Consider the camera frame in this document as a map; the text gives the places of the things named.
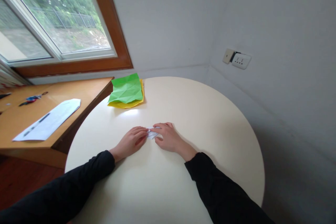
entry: wooden window frame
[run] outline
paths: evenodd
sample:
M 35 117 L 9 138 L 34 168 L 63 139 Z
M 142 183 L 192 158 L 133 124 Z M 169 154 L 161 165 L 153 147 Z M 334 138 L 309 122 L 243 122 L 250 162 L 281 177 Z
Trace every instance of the wooden window frame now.
M 107 30 L 111 36 L 117 58 L 87 59 L 83 61 L 16 67 L 14 70 L 25 78 L 111 71 L 133 68 L 126 41 L 113 0 L 97 0 Z

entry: hand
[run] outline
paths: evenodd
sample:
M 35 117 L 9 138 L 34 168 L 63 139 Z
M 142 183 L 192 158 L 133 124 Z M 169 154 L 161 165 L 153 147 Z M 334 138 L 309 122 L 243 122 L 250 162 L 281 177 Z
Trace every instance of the hand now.
M 128 131 L 120 140 L 116 147 L 109 150 L 115 162 L 120 161 L 137 152 L 145 143 L 148 129 L 144 127 L 134 127 Z
M 155 137 L 155 143 L 163 150 L 176 152 L 187 162 L 191 160 L 197 153 L 197 151 L 187 142 L 185 142 L 179 134 L 175 131 L 174 126 L 170 122 L 165 124 L 154 124 L 150 131 L 159 133 L 161 137 Z

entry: window frame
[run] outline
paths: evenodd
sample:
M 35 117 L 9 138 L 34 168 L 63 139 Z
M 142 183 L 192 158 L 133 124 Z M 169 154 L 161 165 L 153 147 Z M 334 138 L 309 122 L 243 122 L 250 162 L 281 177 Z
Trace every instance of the window frame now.
M 113 0 L 92 0 L 111 49 L 66 54 L 60 52 L 21 0 L 5 1 L 52 57 L 7 63 L 23 77 L 34 78 L 133 68 Z

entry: paper sheet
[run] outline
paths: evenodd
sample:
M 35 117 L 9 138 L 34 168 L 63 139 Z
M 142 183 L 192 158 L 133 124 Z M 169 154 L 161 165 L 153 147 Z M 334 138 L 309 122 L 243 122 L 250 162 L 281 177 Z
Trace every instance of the paper sheet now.
M 153 139 L 154 137 L 156 137 L 159 133 L 150 131 L 150 129 L 152 129 L 153 127 L 148 127 L 148 138 Z
M 141 83 L 137 73 L 132 75 L 111 80 L 113 92 L 110 95 L 110 102 L 129 103 L 134 100 L 142 100 L 144 96 L 141 91 Z
M 130 103 L 122 103 L 120 101 L 112 101 L 110 103 L 108 103 L 108 106 L 111 107 L 117 107 L 117 108 L 122 108 L 122 109 L 128 109 L 131 107 L 135 107 L 136 105 L 143 103 L 144 101 L 144 97 L 145 97 L 145 93 L 144 93 L 144 84 L 142 83 L 142 79 L 140 79 L 140 84 L 141 84 L 141 92 L 142 92 L 142 100 L 134 100 L 131 101 Z
M 38 121 L 17 135 L 13 141 L 47 140 L 47 138 L 50 137 L 51 134 L 53 134 L 55 130 L 57 130 L 57 128 L 80 107 L 80 105 L 80 99 L 71 99 L 60 103 L 49 112 L 50 114 L 47 117 L 45 117 L 46 115 L 41 117 Z

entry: pen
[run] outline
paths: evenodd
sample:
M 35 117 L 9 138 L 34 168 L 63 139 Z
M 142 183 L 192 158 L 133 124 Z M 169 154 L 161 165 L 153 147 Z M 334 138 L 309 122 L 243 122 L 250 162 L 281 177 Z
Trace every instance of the pen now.
M 23 136 L 25 137 L 26 135 L 28 135 L 28 133 L 31 132 L 33 129 L 35 129 L 35 127 L 36 127 L 40 122 L 42 122 L 48 115 L 50 115 L 50 113 L 46 114 L 40 121 L 38 121 L 38 123 L 37 123 L 35 126 L 31 127 L 30 130 L 28 130 L 25 134 L 23 134 Z

